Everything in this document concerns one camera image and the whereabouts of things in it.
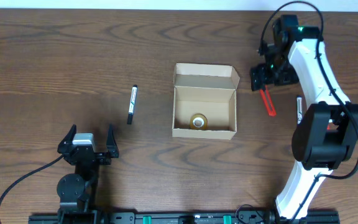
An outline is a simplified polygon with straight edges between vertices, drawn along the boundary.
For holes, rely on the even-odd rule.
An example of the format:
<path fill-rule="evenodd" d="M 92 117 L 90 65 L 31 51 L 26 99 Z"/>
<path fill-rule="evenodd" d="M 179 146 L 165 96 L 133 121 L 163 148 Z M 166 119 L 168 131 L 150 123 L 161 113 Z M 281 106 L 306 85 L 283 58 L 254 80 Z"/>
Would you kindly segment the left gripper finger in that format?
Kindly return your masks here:
<path fill-rule="evenodd" d="M 75 134 L 76 134 L 76 125 L 73 124 L 67 135 L 58 144 L 58 147 L 67 147 L 68 145 L 70 145 L 75 137 Z"/>
<path fill-rule="evenodd" d="M 108 153 L 110 154 L 119 154 L 119 149 L 117 147 L 115 138 L 114 138 L 114 133 L 113 133 L 113 125 L 110 124 L 109 125 L 109 129 L 108 129 L 108 135 L 107 135 L 107 140 L 106 140 L 106 148 L 108 150 Z"/>

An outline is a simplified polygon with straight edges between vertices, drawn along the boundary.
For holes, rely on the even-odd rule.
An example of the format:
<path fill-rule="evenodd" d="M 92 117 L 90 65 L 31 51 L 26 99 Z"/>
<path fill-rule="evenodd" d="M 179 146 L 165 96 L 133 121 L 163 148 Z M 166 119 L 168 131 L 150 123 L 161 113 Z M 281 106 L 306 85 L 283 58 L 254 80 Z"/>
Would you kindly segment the orange utility knife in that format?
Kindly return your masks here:
<path fill-rule="evenodd" d="M 269 90 L 267 87 L 265 87 L 264 89 L 260 89 L 259 93 L 262 97 L 262 101 L 264 102 L 265 108 L 267 110 L 267 113 L 269 116 L 276 116 L 277 112 L 275 110 L 275 107 L 273 105 L 273 101 L 271 99 Z"/>

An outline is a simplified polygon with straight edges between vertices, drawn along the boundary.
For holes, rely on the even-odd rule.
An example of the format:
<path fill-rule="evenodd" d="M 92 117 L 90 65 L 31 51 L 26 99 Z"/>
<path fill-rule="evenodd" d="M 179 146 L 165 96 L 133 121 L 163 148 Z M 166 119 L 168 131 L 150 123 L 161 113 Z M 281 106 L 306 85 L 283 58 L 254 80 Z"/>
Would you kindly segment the blue whiteboard marker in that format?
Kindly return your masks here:
<path fill-rule="evenodd" d="M 303 98 L 300 95 L 296 97 L 296 116 L 297 125 L 299 125 L 303 119 Z"/>

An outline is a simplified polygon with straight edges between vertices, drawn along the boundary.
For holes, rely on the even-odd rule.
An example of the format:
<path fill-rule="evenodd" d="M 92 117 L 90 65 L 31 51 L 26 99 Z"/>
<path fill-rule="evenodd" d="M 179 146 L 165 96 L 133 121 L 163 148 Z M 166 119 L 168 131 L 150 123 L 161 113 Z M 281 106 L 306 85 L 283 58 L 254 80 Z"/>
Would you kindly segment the clear tape roll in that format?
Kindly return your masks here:
<path fill-rule="evenodd" d="M 205 130 L 208 126 L 208 120 L 203 114 L 194 114 L 190 119 L 190 128 Z"/>

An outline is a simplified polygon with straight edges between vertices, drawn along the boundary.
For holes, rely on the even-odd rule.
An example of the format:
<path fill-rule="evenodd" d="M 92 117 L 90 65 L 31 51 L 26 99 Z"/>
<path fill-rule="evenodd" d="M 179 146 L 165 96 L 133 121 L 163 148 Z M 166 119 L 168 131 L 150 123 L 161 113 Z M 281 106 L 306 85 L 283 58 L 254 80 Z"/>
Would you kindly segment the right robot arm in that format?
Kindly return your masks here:
<path fill-rule="evenodd" d="M 307 110 L 297 113 L 291 139 L 295 163 L 264 223 L 327 223 L 334 219 L 332 214 L 313 214 L 308 206 L 323 180 L 335 179 L 333 170 L 358 147 L 358 104 L 351 103 L 336 81 L 322 27 L 300 26 L 296 15 L 282 15 L 272 30 L 274 42 L 262 41 L 259 48 L 265 63 L 250 70 L 251 89 L 271 106 L 267 85 L 299 83 Z"/>

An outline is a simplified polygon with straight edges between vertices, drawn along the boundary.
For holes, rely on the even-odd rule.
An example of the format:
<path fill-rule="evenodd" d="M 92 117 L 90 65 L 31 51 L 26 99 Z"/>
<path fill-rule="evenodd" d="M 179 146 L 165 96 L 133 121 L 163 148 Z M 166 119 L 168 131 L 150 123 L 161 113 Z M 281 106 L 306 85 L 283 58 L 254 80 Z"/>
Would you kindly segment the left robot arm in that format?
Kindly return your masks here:
<path fill-rule="evenodd" d="M 72 174 L 62 177 L 57 185 L 60 197 L 60 209 L 64 212 L 86 213 L 94 204 L 99 179 L 99 167 L 108 166 L 113 158 L 119 157 L 113 126 L 107 134 L 106 151 L 95 152 L 94 135 L 76 132 L 73 125 L 67 135 L 59 143 L 57 152 L 71 166 Z"/>

